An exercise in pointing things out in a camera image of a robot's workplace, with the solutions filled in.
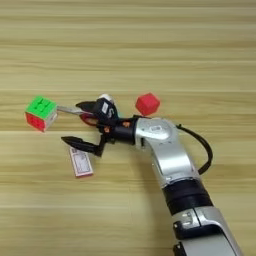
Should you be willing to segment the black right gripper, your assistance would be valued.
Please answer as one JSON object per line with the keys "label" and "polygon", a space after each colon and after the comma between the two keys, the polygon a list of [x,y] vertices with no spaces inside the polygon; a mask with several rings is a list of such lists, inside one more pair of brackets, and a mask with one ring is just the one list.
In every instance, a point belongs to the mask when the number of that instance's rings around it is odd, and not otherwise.
{"label": "black right gripper", "polygon": [[[83,101],[77,103],[76,106],[85,113],[95,113],[95,101]],[[74,136],[64,136],[62,140],[69,146],[87,153],[92,153],[101,157],[107,142],[115,143],[116,141],[135,144],[135,130],[138,117],[132,118],[118,118],[112,120],[101,120],[97,123],[96,127],[102,134],[98,145],[86,142],[81,138]]]}

